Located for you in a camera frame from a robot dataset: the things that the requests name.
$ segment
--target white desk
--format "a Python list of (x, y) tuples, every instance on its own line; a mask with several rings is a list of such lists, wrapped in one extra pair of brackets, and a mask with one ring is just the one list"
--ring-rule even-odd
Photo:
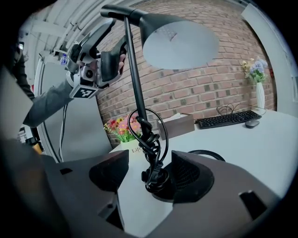
[[(113, 151), (121, 150), (119, 145)], [(246, 169), (283, 197), (298, 165), (298, 118), (267, 110), (260, 124), (248, 129), (244, 124), (199, 130), (169, 140), (164, 165), (171, 162), (171, 151), (196, 149), (214, 151), (226, 162)], [(149, 164), (143, 153), (129, 161), (129, 171), (119, 190), (125, 231), (144, 237), (172, 211), (172, 204), (152, 197), (141, 181)]]

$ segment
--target power cord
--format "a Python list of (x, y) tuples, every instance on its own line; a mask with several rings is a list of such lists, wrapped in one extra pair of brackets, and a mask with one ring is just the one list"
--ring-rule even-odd
[(166, 182), (169, 179), (168, 172), (162, 168), (163, 160), (166, 157), (169, 149), (169, 136), (167, 132), (167, 128), (162, 120), (162, 118), (153, 110), (146, 108), (146, 111), (152, 112), (157, 118), (161, 121), (166, 138), (166, 146), (163, 153), (163, 156), (160, 158), (161, 155), (161, 147), (159, 142), (159, 135), (153, 134), (152, 132), (152, 125), (139, 116), (136, 117), (136, 120), (142, 125), (149, 129), (149, 137), (144, 141), (144, 137), (138, 137), (138, 135), (134, 132), (130, 125), (131, 116), (137, 111), (137, 109), (133, 110), (128, 117), (128, 127), (131, 134), (139, 141), (139, 146), (143, 149), (145, 154), (146, 160), (150, 163), (150, 167), (142, 172), (142, 181), (145, 182), (145, 187), (148, 192), (156, 193), (161, 191), (164, 187)]
[(64, 129), (65, 129), (65, 120), (66, 120), (67, 107), (68, 107), (68, 104), (66, 104), (63, 107), (63, 119), (62, 119), (61, 130), (60, 130), (59, 152), (58, 152), (58, 154), (60, 156), (60, 159), (61, 159), (60, 162), (64, 162), (63, 155), (62, 155), (62, 143), (63, 143), (63, 138), (64, 138)]
[(265, 110), (265, 112), (263, 114), (261, 114), (260, 116), (263, 116), (267, 112), (267, 109), (265, 109), (265, 108), (261, 108), (261, 107), (250, 105), (250, 104), (246, 104), (246, 103), (238, 103), (235, 107), (234, 107), (233, 104), (228, 104), (226, 106), (218, 106), (216, 108), (216, 111), (221, 116), (223, 116), (223, 115), (229, 115), (229, 114), (232, 114), (235, 111), (236, 107), (238, 107), (239, 105), (253, 106), (253, 107), (256, 107), (256, 108), (260, 108), (260, 109)]
[(192, 153), (192, 154), (202, 154), (202, 155), (210, 155), (212, 156), (213, 158), (217, 159), (217, 160), (220, 160), (220, 161), (224, 161), (224, 158), (221, 157), (219, 154), (213, 152), (213, 151), (207, 151), (207, 150), (194, 150), (194, 151), (189, 151), (189, 153)]

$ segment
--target black cable coil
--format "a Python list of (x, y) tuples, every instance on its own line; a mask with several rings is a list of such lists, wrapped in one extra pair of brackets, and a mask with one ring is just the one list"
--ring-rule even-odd
[(165, 127), (165, 124), (161, 117), (153, 110), (146, 108), (146, 111), (152, 112), (154, 115), (158, 117), (161, 121), (166, 138), (166, 147), (163, 153), (163, 156), (160, 158), (161, 147), (159, 142), (159, 135), (154, 134), (152, 132), (152, 125), (139, 116), (136, 117), (137, 122), (140, 123), (141, 127), (147, 127), (149, 130), (149, 137), (146, 139), (143, 137), (138, 137), (138, 135), (133, 131), (130, 125), (131, 116), (137, 111), (137, 109), (133, 110), (128, 117), (128, 127), (132, 135), (139, 141), (139, 146), (143, 149), (143, 153), (145, 154), (146, 160), (150, 163), (150, 167), (142, 172), (142, 181), (145, 182), (145, 186), (148, 192), (156, 193), (161, 191), (166, 182), (169, 179), (169, 174), (166, 170), (162, 169), (163, 160), (166, 157), (169, 149), (169, 137), (168, 132)]

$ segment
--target keyboard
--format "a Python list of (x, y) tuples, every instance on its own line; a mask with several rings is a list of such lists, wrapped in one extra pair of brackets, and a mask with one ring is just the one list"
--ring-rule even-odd
[(200, 129), (207, 129), (220, 126), (230, 126), (249, 121), (250, 119), (260, 119), (261, 117), (262, 116), (259, 114), (249, 110), (245, 112), (198, 119), (196, 122), (198, 123)]

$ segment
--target lamp shade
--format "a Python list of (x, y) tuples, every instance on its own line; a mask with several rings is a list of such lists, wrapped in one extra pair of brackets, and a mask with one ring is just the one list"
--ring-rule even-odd
[(214, 32), (193, 21), (149, 13), (140, 18), (139, 27), (144, 58), (154, 67), (196, 68), (218, 54)]

